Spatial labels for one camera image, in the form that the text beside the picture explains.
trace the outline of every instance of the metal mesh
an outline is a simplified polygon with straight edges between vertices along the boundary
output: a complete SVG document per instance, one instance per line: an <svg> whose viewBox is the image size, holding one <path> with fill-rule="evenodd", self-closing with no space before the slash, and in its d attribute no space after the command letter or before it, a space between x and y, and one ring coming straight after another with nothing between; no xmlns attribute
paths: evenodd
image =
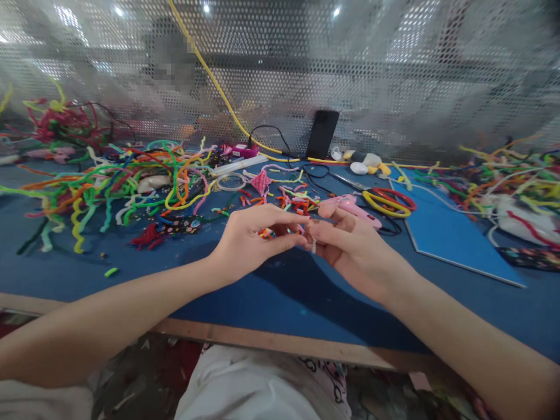
<svg viewBox="0 0 560 420"><path fill-rule="evenodd" d="M401 162L464 161L457 146L508 135L559 141L558 2L177 0L248 131L277 125L304 152L317 109L340 111L332 145ZM94 100L139 136L246 139L164 0L0 0L0 88ZM272 131L266 144L282 148Z"/></svg>

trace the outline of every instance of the hand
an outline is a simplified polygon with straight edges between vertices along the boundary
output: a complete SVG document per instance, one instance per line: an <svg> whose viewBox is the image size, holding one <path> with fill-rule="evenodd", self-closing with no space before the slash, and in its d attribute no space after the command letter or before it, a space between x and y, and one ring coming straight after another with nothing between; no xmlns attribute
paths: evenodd
<svg viewBox="0 0 560 420"><path fill-rule="evenodd" d="M256 270L264 261L297 245L307 246L307 240L297 232L308 216L288 213L273 204L234 211L227 221L220 243L210 255L214 264L223 267L227 282L234 283ZM257 232L270 228L276 238L265 240Z"/></svg>
<svg viewBox="0 0 560 420"><path fill-rule="evenodd" d="M385 305L392 284L416 274L366 222L333 205L320 206L319 215L336 224L309 221L308 240L315 238L317 255L362 294Z"/></svg>

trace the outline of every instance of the floor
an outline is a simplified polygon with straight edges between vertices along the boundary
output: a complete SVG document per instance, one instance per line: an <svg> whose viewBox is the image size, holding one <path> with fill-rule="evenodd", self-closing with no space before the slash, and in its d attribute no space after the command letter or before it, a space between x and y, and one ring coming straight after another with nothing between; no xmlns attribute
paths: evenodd
<svg viewBox="0 0 560 420"><path fill-rule="evenodd" d="M0 338L33 320L0 311ZM147 333L92 374L95 390L92 420L173 419L180 397L200 355L202 344L159 333ZM352 420L475 420L484 403L469 389L460 394L419 390L422 376L366 367L348 369L348 402Z"/></svg>

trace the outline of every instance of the white fabric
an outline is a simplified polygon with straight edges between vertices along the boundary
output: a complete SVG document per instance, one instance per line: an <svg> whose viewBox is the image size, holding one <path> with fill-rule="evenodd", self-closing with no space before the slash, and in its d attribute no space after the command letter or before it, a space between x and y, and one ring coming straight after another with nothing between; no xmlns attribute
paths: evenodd
<svg viewBox="0 0 560 420"><path fill-rule="evenodd" d="M340 420L345 415L293 357L213 346L201 355L175 419L223 418Z"/></svg>
<svg viewBox="0 0 560 420"><path fill-rule="evenodd" d="M0 381L0 420L89 420L85 387L44 389ZM176 420L341 420L336 404L294 357L213 346L203 355L179 401Z"/></svg>
<svg viewBox="0 0 560 420"><path fill-rule="evenodd" d="M93 395L84 387L44 389L0 381L1 420L90 420Z"/></svg>

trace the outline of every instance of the wooden table edge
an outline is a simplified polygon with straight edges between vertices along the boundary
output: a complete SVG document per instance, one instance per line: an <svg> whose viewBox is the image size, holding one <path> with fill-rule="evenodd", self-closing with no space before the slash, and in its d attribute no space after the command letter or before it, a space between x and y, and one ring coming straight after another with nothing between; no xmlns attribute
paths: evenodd
<svg viewBox="0 0 560 420"><path fill-rule="evenodd" d="M57 300L0 293L0 308L44 315L65 305ZM399 372L424 372L440 376L449 368L436 356L327 341L274 332L249 330L195 321L166 318L152 331L189 340L263 349Z"/></svg>

